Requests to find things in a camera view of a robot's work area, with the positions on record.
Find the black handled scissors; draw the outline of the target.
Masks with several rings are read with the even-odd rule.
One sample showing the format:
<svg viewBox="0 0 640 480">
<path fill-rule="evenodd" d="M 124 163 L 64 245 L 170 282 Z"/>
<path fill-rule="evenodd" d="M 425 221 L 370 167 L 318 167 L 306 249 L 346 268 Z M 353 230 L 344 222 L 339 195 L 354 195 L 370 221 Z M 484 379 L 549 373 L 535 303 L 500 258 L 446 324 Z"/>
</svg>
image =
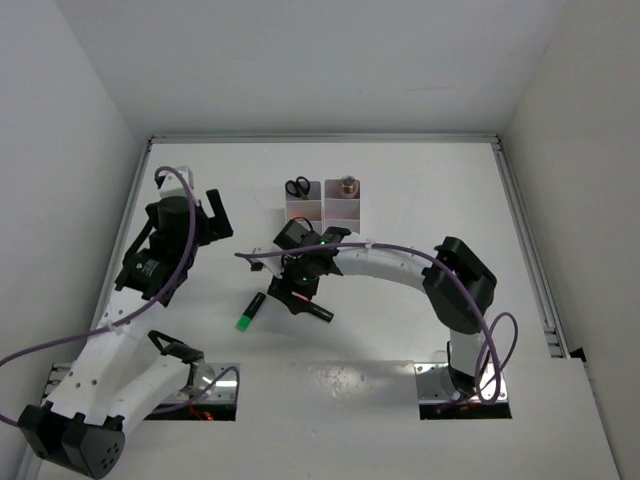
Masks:
<svg viewBox="0 0 640 480">
<path fill-rule="evenodd" d="M 304 176 L 298 176 L 285 182 L 286 193 L 298 199 L 307 200 L 310 190 L 310 181 Z"/>
</svg>

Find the brown tape roll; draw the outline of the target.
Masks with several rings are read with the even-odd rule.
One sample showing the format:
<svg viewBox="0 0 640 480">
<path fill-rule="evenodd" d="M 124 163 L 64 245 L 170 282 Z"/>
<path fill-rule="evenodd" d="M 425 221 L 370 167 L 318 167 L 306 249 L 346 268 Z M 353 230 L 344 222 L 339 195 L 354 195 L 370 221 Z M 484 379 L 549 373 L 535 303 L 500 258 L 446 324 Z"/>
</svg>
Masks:
<svg viewBox="0 0 640 480">
<path fill-rule="evenodd" d="M 339 181 L 339 196 L 342 199 L 354 199 L 359 194 L 359 180 L 352 175 L 345 175 Z"/>
</svg>

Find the green black highlighter marker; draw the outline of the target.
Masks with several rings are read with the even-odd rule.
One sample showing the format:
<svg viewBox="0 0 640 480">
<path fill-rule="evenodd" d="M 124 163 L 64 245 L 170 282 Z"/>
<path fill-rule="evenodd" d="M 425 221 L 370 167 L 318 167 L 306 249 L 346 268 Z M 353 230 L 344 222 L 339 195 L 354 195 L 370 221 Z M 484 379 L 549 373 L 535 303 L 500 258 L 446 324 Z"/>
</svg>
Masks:
<svg viewBox="0 0 640 480">
<path fill-rule="evenodd" d="M 245 332 L 250 324 L 252 323 L 254 317 L 260 310 L 262 304 L 266 299 L 266 295 L 262 292 L 258 292 L 248 306 L 245 308 L 238 321 L 236 322 L 235 328 L 240 332 Z"/>
</svg>

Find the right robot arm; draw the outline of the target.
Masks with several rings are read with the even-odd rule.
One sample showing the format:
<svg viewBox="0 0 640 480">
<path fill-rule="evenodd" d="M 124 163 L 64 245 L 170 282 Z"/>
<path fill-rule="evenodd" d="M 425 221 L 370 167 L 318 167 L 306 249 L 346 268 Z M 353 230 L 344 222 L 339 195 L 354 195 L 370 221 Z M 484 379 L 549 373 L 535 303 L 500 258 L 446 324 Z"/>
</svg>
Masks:
<svg viewBox="0 0 640 480">
<path fill-rule="evenodd" d="M 449 330 L 447 375 L 456 397 L 477 393 L 483 369 L 495 357 L 485 313 L 493 303 L 497 278 L 457 237 L 445 237 L 428 255 L 413 247 L 366 240 L 345 227 L 319 233 L 291 220 L 272 247 L 254 252 L 250 262 L 253 269 L 271 273 L 269 294 L 293 315 L 309 312 L 332 319 L 312 301 L 324 276 L 375 278 L 425 295 Z"/>
</svg>

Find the pink black highlighter marker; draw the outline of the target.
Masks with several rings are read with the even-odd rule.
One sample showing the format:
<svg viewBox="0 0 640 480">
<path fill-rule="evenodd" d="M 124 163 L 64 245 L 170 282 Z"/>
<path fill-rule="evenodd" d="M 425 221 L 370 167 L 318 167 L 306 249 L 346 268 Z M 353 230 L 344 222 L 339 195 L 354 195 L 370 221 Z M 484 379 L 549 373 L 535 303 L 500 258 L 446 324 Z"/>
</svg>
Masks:
<svg viewBox="0 0 640 480">
<path fill-rule="evenodd" d="M 332 312 L 315 304 L 310 299 L 298 295 L 295 295 L 294 298 L 297 304 L 295 315 L 307 313 L 326 323 L 330 323 L 333 320 L 334 314 Z"/>
</svg>

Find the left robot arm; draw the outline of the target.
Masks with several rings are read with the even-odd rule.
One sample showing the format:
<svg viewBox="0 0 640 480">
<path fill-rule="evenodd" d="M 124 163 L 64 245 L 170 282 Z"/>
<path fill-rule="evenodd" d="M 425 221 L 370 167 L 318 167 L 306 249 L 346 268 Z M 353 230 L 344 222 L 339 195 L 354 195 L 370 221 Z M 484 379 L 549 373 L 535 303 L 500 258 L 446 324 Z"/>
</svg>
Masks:
<svg viewBox="0 0 640 480">
<path fill-rule="evenodd" d="M 192 386 L 203 352 L 152 323 L 187 280 L 198 249 L 233 234 L 218 190 L 206 197 L 212 216 L 178 191 L 146 206 L 147 221 L 126 250 L 97 334 L 58 386 L 18 419 L 39 458 L 102 479 L 127 435 L 165 397 Z"/>
</svg>

